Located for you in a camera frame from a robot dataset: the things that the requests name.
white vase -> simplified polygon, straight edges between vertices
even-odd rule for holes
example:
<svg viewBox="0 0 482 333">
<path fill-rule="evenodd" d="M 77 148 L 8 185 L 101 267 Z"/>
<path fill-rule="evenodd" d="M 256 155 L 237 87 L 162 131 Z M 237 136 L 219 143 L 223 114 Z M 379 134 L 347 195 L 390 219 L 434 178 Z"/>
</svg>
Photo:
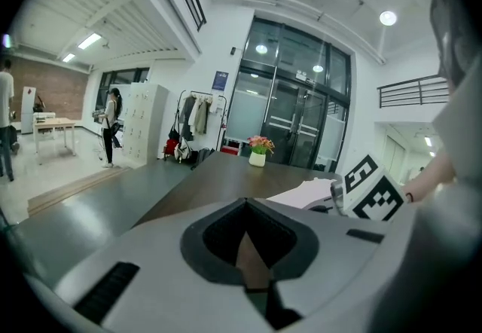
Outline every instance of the white vase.
<svg viewBox="0 0 482 333">
<path fill-rule="evenodd" d="M 255 154 L 254 152 L 252 152 L 249 156 L 249 164 L 251 164 L 252 166 L 263 167 L 265 161 L 266 155 Z"/>
</svg>

white refrigerator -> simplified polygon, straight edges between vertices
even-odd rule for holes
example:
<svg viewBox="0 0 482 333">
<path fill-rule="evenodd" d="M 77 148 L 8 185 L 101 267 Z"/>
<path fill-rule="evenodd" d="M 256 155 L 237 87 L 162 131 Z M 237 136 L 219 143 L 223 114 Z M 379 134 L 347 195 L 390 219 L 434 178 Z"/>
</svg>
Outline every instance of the white refrigerator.
<svg viewBox="0 0 482 333">
<path fill-rule="evenodd" d="M 22 134 L 33 133 L 33 105 L 35 103 L 35 92 L 37 88 L 24 87 L 22 95 Z"/>
</svg>

flower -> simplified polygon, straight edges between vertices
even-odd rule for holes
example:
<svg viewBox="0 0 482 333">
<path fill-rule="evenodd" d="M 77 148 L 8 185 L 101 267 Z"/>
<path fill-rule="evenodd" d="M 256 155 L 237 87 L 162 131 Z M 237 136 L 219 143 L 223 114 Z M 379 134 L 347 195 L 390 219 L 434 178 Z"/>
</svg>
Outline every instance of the flower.
<svg viewBox="0 0 482 333">
<path fill-rule="evenodd" d="M 249 137 L 249 147 L 255 154 L 265 155 L 267 151 L 273 153 L 274 144 L 265 136 Z"/>
</svg>

wooden table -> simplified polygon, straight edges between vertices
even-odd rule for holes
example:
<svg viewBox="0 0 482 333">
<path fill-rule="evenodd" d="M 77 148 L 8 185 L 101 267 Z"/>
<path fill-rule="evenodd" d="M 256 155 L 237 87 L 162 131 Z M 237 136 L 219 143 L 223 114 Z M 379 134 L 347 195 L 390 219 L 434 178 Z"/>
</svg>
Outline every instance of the wooden table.
<svg viewBox="0 0 482 333">
<path fill-rule="evenodd" d="M 75 121 L 68 118 L 50 118 L 45 119 L 41 123 L 33 124 L 33 138 L 35 140 L 35 154 L 38 158 L 38 163 L 41 164 L 40 154 L 38 151 L 38 130 L 52 129 L 55 131 L 56 128 L 63 128 L 63 143 L 67 148 L 67 128 L 71 129 L 72 132 L 72 154 L 75 156 Z"/>
<path fill-rule="evenodd" d="M 314 178 L 341 180 L 333 173 L 269 162 L 264 167 L 255 167 L 248 163 L 247 157 L 215 152 L 157 202 L 137 225 L 214 202 L 272 197 Z"/>
</svg>

red bag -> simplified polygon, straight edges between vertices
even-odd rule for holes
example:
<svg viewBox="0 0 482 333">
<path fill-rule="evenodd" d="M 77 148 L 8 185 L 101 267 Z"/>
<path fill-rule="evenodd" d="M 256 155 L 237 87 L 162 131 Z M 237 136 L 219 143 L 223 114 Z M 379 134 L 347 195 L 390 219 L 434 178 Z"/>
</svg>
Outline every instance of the red bag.
<svg viewBox="0 0 482 333">
<path fill-rule="evenodd" d="M 164 155 L 174 155 L 174 148 L 179 144 L 175 139 L 169 139 L 164 147 Z"/>
</svg>

